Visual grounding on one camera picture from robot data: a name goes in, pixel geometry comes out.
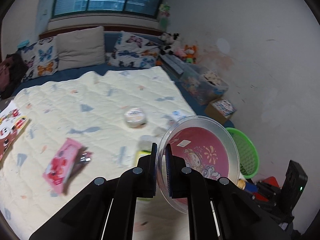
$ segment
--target pillow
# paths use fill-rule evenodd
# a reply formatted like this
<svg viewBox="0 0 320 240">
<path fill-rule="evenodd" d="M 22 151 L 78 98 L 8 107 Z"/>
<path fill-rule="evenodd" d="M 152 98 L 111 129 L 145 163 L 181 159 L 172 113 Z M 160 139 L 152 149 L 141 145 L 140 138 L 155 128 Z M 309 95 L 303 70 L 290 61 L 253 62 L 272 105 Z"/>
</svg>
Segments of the pillow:
<svg viewBox="0 0 320 240">
<path fill-rule="evenodd" d="M 121 31 L 111 54 L 109 65 L 151 68 L 156 65 L 160 45 L 132 33 Z"/>
<path fill-rule="evenodd" d="M 56 73 L 59 62 L 56 37 L 39 40 L 23 48 L 21 50 L 21 58 L 28 67 L 22 82 Z"/>
<path fill-rule="evenodd" d="M 105 62 L 102 26 L 57 35 L 58 70 L 99 65 Z"/>
</svg>

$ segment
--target beige pillow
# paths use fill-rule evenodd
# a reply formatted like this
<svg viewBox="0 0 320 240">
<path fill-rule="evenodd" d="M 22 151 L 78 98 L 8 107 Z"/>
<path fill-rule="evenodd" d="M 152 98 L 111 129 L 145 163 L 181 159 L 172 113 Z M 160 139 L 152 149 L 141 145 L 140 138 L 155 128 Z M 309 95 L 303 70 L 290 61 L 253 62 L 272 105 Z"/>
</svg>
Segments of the beige pillow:
<svg viewBox="0 0 320 240">
<path fill-rule="evenodd" d="M 105 63 L 102 26 L 57 35 L 58 70 Z"/>
</svg>

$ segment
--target wooden headboard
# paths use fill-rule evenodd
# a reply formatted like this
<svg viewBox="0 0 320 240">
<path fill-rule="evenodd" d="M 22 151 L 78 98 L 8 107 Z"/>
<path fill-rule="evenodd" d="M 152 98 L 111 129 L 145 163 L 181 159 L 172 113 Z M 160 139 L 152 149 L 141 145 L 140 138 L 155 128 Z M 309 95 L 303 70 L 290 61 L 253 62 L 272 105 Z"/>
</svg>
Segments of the wooden headboard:
<svg viewBox="0 0 320 240">
<path fill-rule="evenodd" d="M 80 26 L 71 26 L 71 27 L 65 27 L 65 28 L 46 31 L 39 35 L 39 39 L 42 40 L 45 38 L 56 36 L 60 33 L 68 33 L 68 32 L 88 29 L 88 28 L 95 28 L 98 26 L 103 26 L 104 30 L 109 32 L 125 31 L 125 32 L 131 32 L 131 33 L 142 33 L 142 34 L 155 35 L 155 36 L 160 36 L 163 33 L 160 30 L 138 27 L 133 25 L 80 25 Z"/>
</svg>

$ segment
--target orange plush toy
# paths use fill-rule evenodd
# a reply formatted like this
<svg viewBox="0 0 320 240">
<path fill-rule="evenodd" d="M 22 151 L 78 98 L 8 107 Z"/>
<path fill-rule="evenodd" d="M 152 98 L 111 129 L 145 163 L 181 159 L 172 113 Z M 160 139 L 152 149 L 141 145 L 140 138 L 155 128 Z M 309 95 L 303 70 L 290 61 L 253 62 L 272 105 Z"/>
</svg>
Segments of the orange plush toy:
<svg viewBox="0 0 320 240">
<path fill-rule="evenodd" d="M 195 64 L 196 63 L 196 52 L 197 52 L 197 47 L 195 45 L 188 46 L 186 45 L 184 47 L 184 52 L 187 54 L 184 58 L 187 63 Z"/>
</svg>

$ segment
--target plastic cup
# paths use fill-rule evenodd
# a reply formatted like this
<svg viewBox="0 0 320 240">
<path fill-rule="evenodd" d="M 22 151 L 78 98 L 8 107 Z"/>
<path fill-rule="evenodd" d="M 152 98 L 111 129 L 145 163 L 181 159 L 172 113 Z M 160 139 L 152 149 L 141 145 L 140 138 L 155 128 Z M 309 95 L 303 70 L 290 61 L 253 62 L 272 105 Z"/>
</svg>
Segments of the plastic cup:
<svg viewBox="0 0 320 240">
<path fill-rule="evenodd" d="M 240 173 L 239 154 L 226 129 L 205 116 L 183 118 L 165 133 L 156 156 L 158 186 L 166 201 L 176 210 L 188 214 L 186 200 L 169 197 L 164 154 L 168 143 L 171 144 L 173 155 L 184 157 L 186 165 L 198 170 L 204 177 L 228 177 L 237 185 Z"/>
</svg>

